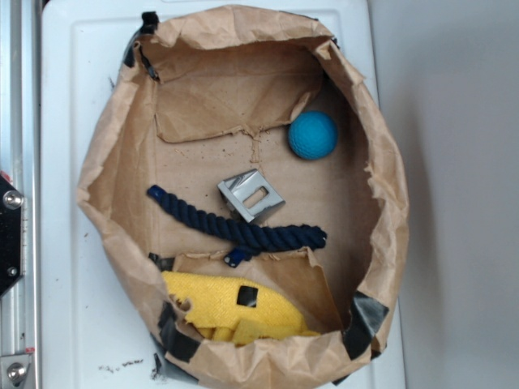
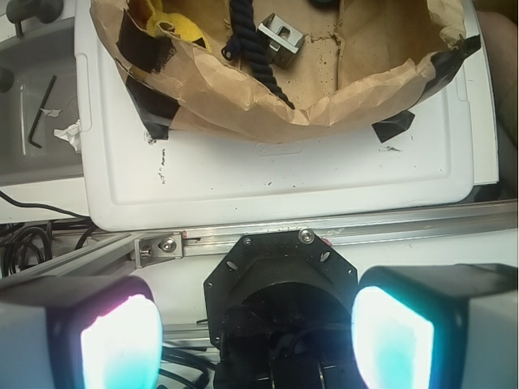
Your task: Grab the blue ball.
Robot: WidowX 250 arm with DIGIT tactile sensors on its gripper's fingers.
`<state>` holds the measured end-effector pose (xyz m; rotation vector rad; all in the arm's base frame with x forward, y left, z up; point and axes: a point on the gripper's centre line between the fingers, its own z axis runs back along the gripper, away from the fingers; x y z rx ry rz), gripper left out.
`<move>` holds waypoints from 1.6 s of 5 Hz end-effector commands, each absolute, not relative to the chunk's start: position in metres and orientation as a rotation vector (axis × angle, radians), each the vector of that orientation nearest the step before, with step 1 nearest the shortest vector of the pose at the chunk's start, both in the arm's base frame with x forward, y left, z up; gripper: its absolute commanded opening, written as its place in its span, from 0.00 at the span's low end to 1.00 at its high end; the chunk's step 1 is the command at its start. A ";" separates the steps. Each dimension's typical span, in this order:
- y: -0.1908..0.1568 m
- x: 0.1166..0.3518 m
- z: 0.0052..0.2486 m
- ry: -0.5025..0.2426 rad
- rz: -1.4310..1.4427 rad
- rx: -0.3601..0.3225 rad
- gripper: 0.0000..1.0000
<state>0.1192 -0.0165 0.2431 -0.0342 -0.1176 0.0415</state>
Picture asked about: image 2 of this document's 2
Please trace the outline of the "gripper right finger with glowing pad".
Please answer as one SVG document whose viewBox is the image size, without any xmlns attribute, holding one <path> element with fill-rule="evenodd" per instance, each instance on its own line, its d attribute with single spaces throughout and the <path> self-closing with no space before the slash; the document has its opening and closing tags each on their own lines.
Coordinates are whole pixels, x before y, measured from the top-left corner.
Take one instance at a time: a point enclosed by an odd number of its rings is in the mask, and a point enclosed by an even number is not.
<svg viewBox="0 0 519 389">
<path fill-rule="evenodd" d="M 351 336 L 369 388 L 516 388 L 518 269 L 372 267 L 359 281 Z"/>
</svg>

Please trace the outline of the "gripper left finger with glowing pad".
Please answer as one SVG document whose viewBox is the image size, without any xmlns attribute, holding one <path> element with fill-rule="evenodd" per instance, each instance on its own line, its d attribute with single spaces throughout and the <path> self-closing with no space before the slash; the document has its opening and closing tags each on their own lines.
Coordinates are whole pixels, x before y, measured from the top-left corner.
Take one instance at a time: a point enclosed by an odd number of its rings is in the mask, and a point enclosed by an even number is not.
<svg viewBox="0 0 519 389">
<path fill-rule="evenodd" d="M 163 329 L 137 276 L 1 281 L 3 388 L 152 388 Z"/>
</svg>

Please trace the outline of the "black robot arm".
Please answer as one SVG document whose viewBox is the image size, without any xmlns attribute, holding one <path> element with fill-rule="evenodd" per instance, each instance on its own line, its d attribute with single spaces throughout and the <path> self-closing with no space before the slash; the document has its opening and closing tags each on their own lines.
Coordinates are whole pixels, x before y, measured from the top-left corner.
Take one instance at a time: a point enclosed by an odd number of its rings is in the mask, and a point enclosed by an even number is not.
<svg viewBox="0 0 519 389">
<path fill-rule="evenodd" d="M 518 270 L 379 265 L 363 274 L 318 237 L 242 237 L 204 281 L 211 362 L 165 346 L 137 276 L 1 282 L 4 388 L 515 388 Z"/>
</svg>

